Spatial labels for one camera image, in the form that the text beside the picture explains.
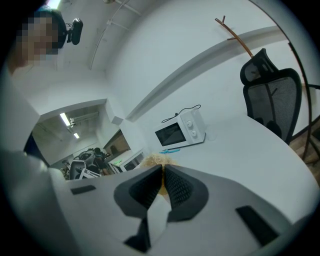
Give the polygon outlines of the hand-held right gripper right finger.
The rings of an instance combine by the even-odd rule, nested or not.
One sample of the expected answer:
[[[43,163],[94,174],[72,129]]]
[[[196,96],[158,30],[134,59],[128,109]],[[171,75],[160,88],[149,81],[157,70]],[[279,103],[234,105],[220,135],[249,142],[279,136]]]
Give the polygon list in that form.
[[[159,238],[162,256],[273,256],[296,235],[272,204],[223,177],[165,168],[171,211]]]

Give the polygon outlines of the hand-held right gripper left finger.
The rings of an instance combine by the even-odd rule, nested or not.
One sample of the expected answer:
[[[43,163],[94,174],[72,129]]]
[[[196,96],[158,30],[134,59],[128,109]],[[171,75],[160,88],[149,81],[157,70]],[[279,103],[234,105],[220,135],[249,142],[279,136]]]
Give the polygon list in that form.
[[[142,167],[66,184],[93,238],[110,235],[121,244],[146,253],[151,248],[147,213],[162,186],[162,166]]]

